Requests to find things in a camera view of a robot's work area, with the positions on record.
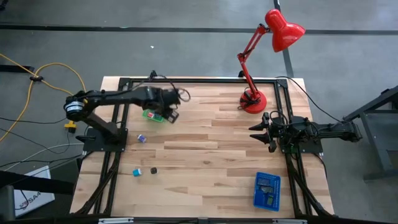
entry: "blue plastic container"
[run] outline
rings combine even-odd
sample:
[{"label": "blue plastic container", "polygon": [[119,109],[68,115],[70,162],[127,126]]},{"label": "blue plastic container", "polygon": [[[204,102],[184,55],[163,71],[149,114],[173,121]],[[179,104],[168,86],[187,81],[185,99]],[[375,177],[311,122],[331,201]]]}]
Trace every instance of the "blue plastic container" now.
[{"label": "blue plastic container", "polygon": [[[261,190],[261,187],[265,187],[267,185],[272,187],[272,193],[271,192],[264,193],[264,191]],[[278,212],[279,201],[280,201],[280,177],[277,175],[257,172],[256,182],[254,183],[253,205],[257,208],[264,208]]]}]

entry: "wooden tabletop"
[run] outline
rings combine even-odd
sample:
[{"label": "wooden tabletop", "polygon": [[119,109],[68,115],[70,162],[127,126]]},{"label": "wooden tabletop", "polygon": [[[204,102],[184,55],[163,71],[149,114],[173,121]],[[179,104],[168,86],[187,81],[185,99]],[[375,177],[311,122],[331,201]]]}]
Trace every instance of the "wooden tabletop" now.
[{"label": "wooden tabletop", "polygon": [[[117,90],[120,77],[104,77],[101,89]],[[301,87],[304,81],[296,78]],[[170,88],[165,83],[153,86]],[[122,153],[112,216],[124,217],[294,217],[285,158],[279,149],[269,153],[263,143],[250,138],[248,127],[261,122],[262,113],[237,110],[246,84],[176,83],[186,88],[192,99],[178,107],[175,124],[157,123],[142,117],[142,109],[131,105],[127,119],[129,137]],[[267,97],[265,111],[276,110],[274,88],[258,84]],[[294,115],[310,119],[305,94],[289,82]],[[110,121],[113,106],[101,106],[95,113]],[[143,134],[146,143],[136,136]],[[71,212],[89,199],[98,185],[104,153],[94,152],[81,167]],[[312,154],[303,154],[308,187],[330,213],[333,213],[323,166]],[[158,174],[149,169],[156,167]],[[132,171],[141,168],[143,175]],[[272,212],[253,207],[256,172],[281,176],[280,210]],[[300,208],[302,193],[297,186]],[[106,204],[103,197],[102,207]]]}]

